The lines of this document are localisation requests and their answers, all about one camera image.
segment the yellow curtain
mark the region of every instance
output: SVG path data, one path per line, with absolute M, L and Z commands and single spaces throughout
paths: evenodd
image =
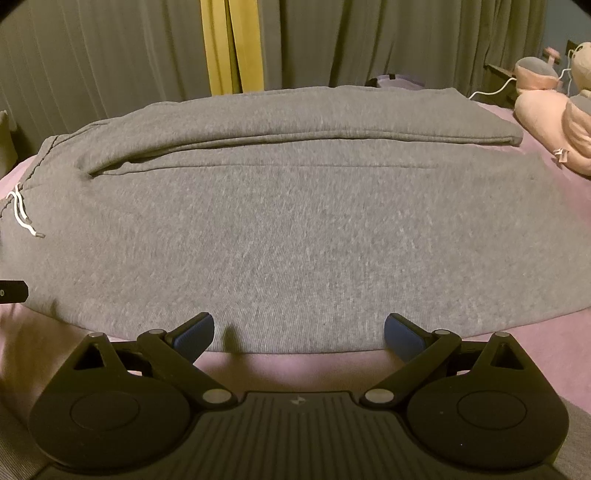
M 201 0 L 212 95 L 265 89 L 257 0 Z

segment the plush toy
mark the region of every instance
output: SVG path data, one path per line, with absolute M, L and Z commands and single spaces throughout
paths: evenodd
M 591 176 L 591 43 L 578 46 L 571 60 L 580 90 L 568 97 L 556 91 L 559 77 L 542 59 L 526 57 L 515 65 L 515 116 L 533 137 L 554 153 L 559 164 Z

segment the pink bed sheet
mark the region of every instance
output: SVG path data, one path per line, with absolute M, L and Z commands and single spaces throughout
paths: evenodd
M 509 110 L 484 108 L 516 122 Z M 514 147 L 486 147 L 515 151 Z M 591 222 L 591 181 L 560 168 L 528 132 L 518 149 L 538 152 L 565 189 L 569 201 Z M 0 180 L 0 194 L 14 188 L 33 158 Z M 529 353 L 556 391 L 591 413 L 591 309 L 508 330 Z M 0 306 L 0 387 L 22 419 L 63 360 L 86 334 L 32 312 L 22 305 Z M 473 339 L 486 340 L 480 335 Z M 388 351 L 315 355 L 262 355 L 205 352 L 195 363 L 241 394 L 260 391 L 336 391 L 361 394 L 403 364 Z

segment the nightstand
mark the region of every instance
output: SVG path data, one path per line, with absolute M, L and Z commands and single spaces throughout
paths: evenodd
M 486 72 L 484 81 L 482 82 L 482 88 L 479 89 L 483 92 L 496 92 L 508 79 L 515 77 L 513 72 L 497 67 L 496 65 L 486 64 L 485 68 Z M 512 109 L 515 107 L 515 101 L 517 100 L 515 82 L 510 82 L 502 92 L 497 93 L 496 95 L 476 95 L 474 100 Z

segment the wall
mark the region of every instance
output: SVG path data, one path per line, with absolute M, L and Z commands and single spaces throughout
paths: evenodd
M 591 15 L 581 9 L 573 0 L 547 0 L 546 26 L 541 48 L 552 47 L 560 52 L 562 60 L 556 66 L 558 73 L 567 66 L 566 42 L 572 40 L 579 44 L 591 41 Z M 566 83 L 568 74 L 564 74 Z M 577 93 L 573 84 L 570 93 Z

